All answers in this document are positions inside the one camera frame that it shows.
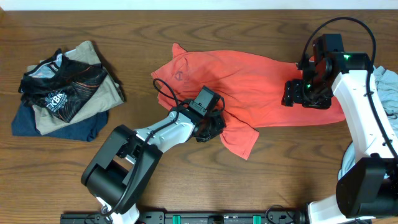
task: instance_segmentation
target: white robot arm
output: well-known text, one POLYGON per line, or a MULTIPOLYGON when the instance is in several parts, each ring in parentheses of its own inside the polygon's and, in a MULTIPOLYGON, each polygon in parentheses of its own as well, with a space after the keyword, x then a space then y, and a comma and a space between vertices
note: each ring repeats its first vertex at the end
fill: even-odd
POLYGON ((373 42, 373 54, 345 52, 339 34, 324 34, 313 41, 314 59, 305 50, 298 69, 303 80, 286 83, 284 105, 327 109, 337 97, 353 138, 355 166, 336 186, 336 195, 307 207, 307 223, 334 224, 398 214, 396 186, 398 139, 377 95, 373 63, 376 41, 361 21, 349 17, 332 19, 320 26, 346 19, 362 25, 373 42))
MULTIPOLYGON (((379 127, 374 119, 369 101, 366 97, 365 70, 350 70, 349 73, 339 74, 332 85, 333 94, 337 97, 346 116, 349 131, 353 138, 355 160, 370 157, 377 153, 382 158, 394 158, 391 151, 384 143, 379 127)), ((398 149, 398 139, 389 124, 386 113, 377 95, 374 76, 371 75, 370 88, 374 92, 373 102, 377 109, 381 123, 386 130, 388 138, 392 140, 394 149, 398 149)), ((308 205, 308 218, 310 223, 335 224, 346 223, 354 218, 346 218, 338 207, 336 195, 332 195, 319 202, 308 205)), ((360 219, 375 218, 374 216, 356 217, 360 219)))
MULTIPOLYGON (((155 81, 169 87, 163 80, 155 79, 154 85, 155 81)), ((170 91, 178 103, 171 88, 170 91)), ((182 101, 165 119, 152 126, 134 131, 124 125, 118 126, 81 177, 82 184, 103 205, 99 215, 104 218, 98 216, 96 219, 116 224, 135 223, 139 218, 136 202, 162 154, 191 137, 206 142, 222 133, 225 128, 223 109, 215 109, 220 99, 224 103, 219 94, 204 86, 194 100, 182 101), (134 167, 126 170, 113 160, 115 156, 126 159, 134 167)))

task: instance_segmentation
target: wooden table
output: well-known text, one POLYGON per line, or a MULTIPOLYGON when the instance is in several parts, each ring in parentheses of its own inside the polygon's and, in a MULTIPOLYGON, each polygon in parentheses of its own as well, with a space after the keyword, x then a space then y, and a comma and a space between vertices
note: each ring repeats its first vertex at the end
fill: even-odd
MULTIPOLYGON (((93 211, 99 203, 80 176, 109 133, 163 119, 150 73, 171 59, 178 42, 188 51, 239 50, 297 62, 309 35, 338 16, 361 19, 377 39, 376 65, 398 71, 397 11, 80 11, 5 12, 0 16, 0 223, 58 223, 60 214, 93 211), (27 65, 55 50, 96 44, 104 65, 123 84, 127 102, 110 112, 93 142, 11 134, 27 65)), ((370 54, 368 35, 352 22, 323 32, 342 33, 345 49, 370 54)), ((168 211, 265 210, 301 207, 335 192, 346 122, 324 126, 259 128, 247 161, 216 138, 190 140, 164 154, 139 206, 168 211)), ((398 219, 377 223, 394 223, 398 219)))

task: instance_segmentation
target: orange t-shirt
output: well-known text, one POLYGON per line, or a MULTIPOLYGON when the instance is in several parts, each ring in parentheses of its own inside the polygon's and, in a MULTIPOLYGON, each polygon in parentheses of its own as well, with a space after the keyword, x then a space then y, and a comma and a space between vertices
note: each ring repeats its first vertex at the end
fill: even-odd
MULTIPOLYGON (((294 63, 232 50, 187 52, 178 44, 173 44, 172 52, 172 61, 152 77, 165 80, 180 100, 195 99, 203 85, 224 97, 226 128, 221 142, 244 159, 259 135, 253 128, 321 125, 345 119, 336 98, 328 110, 281 105, 285 82, 302 78, 294 63)), ((166 86, 161 90, 171 96, 166 86)), ((175 106, 164 95, 159 94, 158 99, 168 110, 175 106)))

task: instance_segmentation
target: pile of clothes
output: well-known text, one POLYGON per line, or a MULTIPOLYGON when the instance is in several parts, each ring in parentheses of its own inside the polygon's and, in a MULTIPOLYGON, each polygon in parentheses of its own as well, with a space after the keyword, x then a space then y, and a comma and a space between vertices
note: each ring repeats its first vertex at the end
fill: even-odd
POLYGON ((124 103, 119 85, 102 66, 93 44, 27 67, 19 87, 15 136, 51 136, 92 141, 108 122, 109 109, 124 103))
POLYGON ((383 66, 374 67, 377 94, 387 114, 391 127, 398 136, 398 75, 383 66))

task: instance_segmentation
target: black cable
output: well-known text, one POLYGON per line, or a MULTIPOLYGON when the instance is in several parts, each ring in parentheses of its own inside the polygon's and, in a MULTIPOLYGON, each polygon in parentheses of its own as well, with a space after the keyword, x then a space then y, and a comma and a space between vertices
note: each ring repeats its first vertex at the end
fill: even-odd
POLYGON ((273 221, 271 221, 271 220, 269 219, 269 217, 268 217, 268 212, 270 212, 271 209, 274 208, 274 207, 276 207, 276 206, 282 208, 282 209, 284 210, 284 212, 287 214, 287 216, 293 220, 293 221, 290 222, 290 223, 294 223, 294 217, 291 216, 290 213, 286 210, 286 208, 283 207, 283 206, 281 206, 281 205, 272 205, 271 207, 269 207, 269 208, 267 209, 265 216, 266 216, 266 219, 268 220, 268 222, 270 222, 271 224, 276 224, 276 223, 274 223, 273 221))
MULTIPOLYGON (((155 79, 154 79, 154 81, 153 81, 154 86, 155 86, 156 81, 162 82, 162 83, 170 90, 170 92, 172 93, 173 98, 174 98, 174 100, 175 100, 175 104, 178 106, 178 98, 177 98, 177 96, 175 95, 173 89, 172 89, 165 81, 163 81, 163 80, 161 80, 161 79, 159 79, 159 78, 155 78, 155 79)), ((164 124, 164 125, 158 127, 158 128, 155 129, 155 130, 152 130, 152 131, 148 134, 148 136, 145 138, 144 143, 142 144, 141 150, 139 151, 139 156, 138 156, 138 158, 137 158, 137 160, 136 160, 136 163, 134 164, 134 167, 133 167, 133 169, 132 169, 129 182, 127 183, 127 186, 126 186, 126 188, 124 189, 124 192, 123 192, 122 196, 119 198, 119 200, 118 200, 118 202, 116 203, 116 205, 113 206, 112 209, 111 209, 110 211, 108 211, 108 212, 106 212, 106 213, 102 213, 102 212, 101 212, 100 215, 105 216, 105 217, 108 217, 108 216, 110 216, 113 212, 115 212, 115 211, 119 208, 121 202, 122 202, 122 201, 124 200, 124 198, 126 197, 127 192, 128 192, 128 191, 130 190, 130 188, 131 188, 131 185, 132 185, 132 182, 133 182, 133 180, 134 180, 134 177, 135 177, 136 174, 137 174, 138 166, 139 166, 140 161, 141 161, 141 159, 142 159, 142 155, 144 154, 145 146, 146 146, 146 144, 148 143, 149 139, 150 139, 151 137, 153 137, 153 136, 155 135, 156 132, 160 131, 161 129, 166 128, 167 126, 169 126, 169 125, 171 125, 171 124, 174 124, 174 123, 178 120, 179 114, 180 114, 180 111, 177 110, 177 111, 176 111, 176 114, 175 114, 175 118, 174 118, 173 120, 171 120, 171 121, 168 122, 167 124, 164 124)))
POLYGON ((174 97, 171 97, 171 96, 167 95, 166 93, 162 92, 162 90, 160 90, 160 89, 156 86, 156 81, 155 81, 155 80, 159 80, 159 81, 160 81, 161 79, 155 78, 154 81, 152 82, 152 83, 154 84, 155 90, 157 90, 159 93, 161 93, 162 95, 166 96, 167 98, 174 100, 174 99, 175 99, 174 97))
POLYGON ((394 156, 394 159, 398 162, 398 154, 396 153, 396 151, 395 151, 394 148, 392 147, 391 140, 388 138, 387 133, 386 133, 386 130, 384 129, 384 127, 383 127, 383 125, 382 125, 382 123, 381 123, 380 117, 379 117, 379 115, 377 114, 376 107, 375 107, 375 105, 374 105, 373 98, 372 98, 373 92, 371 91, 371 88, 370 88, 370 79, 371 79, 371 74, 372 74, 372 72, 373 72, 374 59, 376 58, 376 40, 375 40, 375 38, 374 38, 374 35, 373 35, 373 33, 372 33, 372 30, 371 30, 364 22, 362 22, 362 21, 360 21, 360 20, 358 20, 358 19, 352 18, 352 17, 337 17, 337 18, 331 19, 331 20, 329 20, 329 21, 323 23, 320 27, 318 27, 318 28, 311 34, 310 38, 308 39, 307 43, 305 44, 304 51, 303 51, 303 54, 302 54, 302 56, 301 56, 301 61, 300 61, 299 67, 300 67, 300 69, 302 68, 301 66, 302 66, 302 63, 303 63, 304 60, 305 60, 305 53, 306 53, 306 51, 307 51, 308 45, 310 44, 310 42, 311 42, 313 36, 314 36, 320 29, 322 29, 323 27, 325 27, 327 24, 329 24, 329 23, 331 23, 331 22, 338 21, 338 20, 348 20, 348 21, 356 22, 357 24, 359 24, 359 25, 361 25, 363 28, 365 28, 365 30, 368 32, 369 36, 370 36, 371 39, 372 39, 372 46, 373 46, 373 49, 372 49, 372 57, 371 57, 371 62, 370 62, 369 67, 368 67, 368 74, 367 74, 367 76, 366 76, 366 96, 368 97, 369 104, 370 104, 370 106, 371 106, 374 119, 376 120, 376 123, 377 123, 377 125, 379 126, 379 129, 380 129, 381 135, 382 135, 383 138, 384 138, 385 145, 388 146, 389 150, 391 151, 392 155, 394 156))

